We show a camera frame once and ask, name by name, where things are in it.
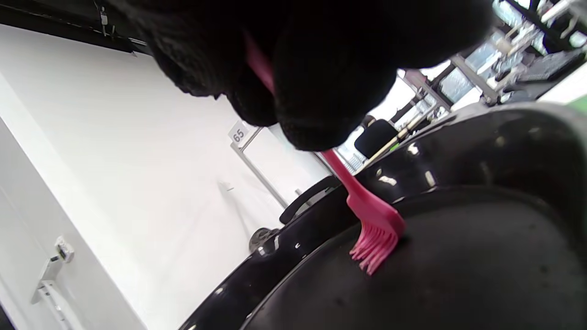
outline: metal pole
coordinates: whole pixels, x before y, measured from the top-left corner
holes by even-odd
[[[454,55],[450,58],[450,62],[459,68],[461,72],[469,79],[474,85],[478,86],[485,97],[487,97],[490,103],[499,101],[500,94],[496,92],[491,86],[487,84],[485,79],[479,76],[468,64],[461,55]]]
[[[245,149],[249,146],[249,144],[251,144],[251,142],[253,142],[253,140],[257,137],[257,135],[259,135],[259,133],[261,132],[262,129],[263,129],[263,127],[257,127],[255,129],[255,131],[253,132],[251,137],[248,138],[245,141],[245,144],[243,144],[242,147],[240,148],[242,152],[245,152]]]
[[[271,183],[269,183],[269,180],[267,180],[267,178],[265,178],[265,176],[253,165],[253,163],[251,163],[249,158],[242,152],[242,149],[240,149],[236,144],[234,144],[234,142],[230,144],[230,148],[232,148],[234,152],[237,153],[238,157],[240,157],[241,160],[245,163],[245,165],[247,165],[247,167],[251,170],[251,172],[253,172],[255,177],[257,177],[257,179],[259,179],[263,186],[265,186],[265,188],[269,190],[269,193],[277,200],[277,203],[279,203],[279,205],[281,205],[284,209],[287,208],[287,206],[289,206],[289,203],[286,202],[283,197],[281,197],[277,190],[271,185]]]

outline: green object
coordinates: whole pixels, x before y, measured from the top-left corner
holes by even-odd
[[[587,114],[587,95],[578,100],[574,100],[573,102],[569,103],[569,105]]]

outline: white wall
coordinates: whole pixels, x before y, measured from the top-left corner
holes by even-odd
[[[296,150],[278,125],[261,130],[245,155],[288,203],[298,198],[296,190],[306,191],[330,175],[313,155]]]
[[[7,26],[0,45],[0,117],[141,320],[177,328],[250,231],[279,226],[229,148],[230,104],[182,94],[148,56]]]

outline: metal frame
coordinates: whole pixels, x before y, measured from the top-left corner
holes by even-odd
[[[534,11],[531,11],[524,6],[520,5],[516,0],[504,0],[507,2],[512,8],[517,10],[519,13],[522,14],[525,20],[534,24],[538,29],[540,29],[546,36],[551,38],[552,42],[559,46],[563,50],[573,50],[574,48],[568,41],[561,40],[560,36],[557,35],[555,31],[549,28],[546,24],[542,22],[542,18],[540,15]]]
[[[285,199],[277,192],[277,189],[275,189],[275,187],[269,182],[269,180],[267,180],[267,178],[263,175],[263,173],[261,173],[261,171],[251,162],[251,160],[244,153],[244,151],[251,144],[251,142],[256,138],[256,136],[259,135],[259,133],[261,132],[262,129],[263,129],[262,127],[257,127],[253,131],[253,133],[250,134],[250,137],[248,137],[246,139],[246,141],[242,145],[242,147],[239,147],[234,142],[232,142],[230,144],[230,148],[232,148],[234,150],[234,152],[238,155],[238,157],[242,160],[242,162],[245,163],[245,165],[251,170],[251,172],[253,172],[255,177],[257,177],[257,179],[259,179],[259,181],[263,184],[263,186],[265,186],[265,188],[267,188],[267,190],[273,196],[273,198],[275,198],[277,203],[279,203],[279,205],[281,205],[284,209],[286,209],[287,206],[289,206],[289,203],[287,201],[285,201]]]
[[[461,72],[467,77],[467,79],[473,83],[473,85],[479,87],[483,92],[483,95],[488,100],[489,104],[497,103],[500,99],[500,94],[495,91],[485,79],[478,75],[465,61],[461,55],[455,55],[450,58],[450,62],[456,66]]]

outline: brush handle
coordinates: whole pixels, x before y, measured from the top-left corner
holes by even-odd
[[[326,162],[330,165],[334,173],[336,173],[336,176],[338,176],[349,194],[357,194],[364,189],[359,181],[342,164],[334,150],[325,151],[322,153],[322,156],[324,156],[324,159],[326,159]]]

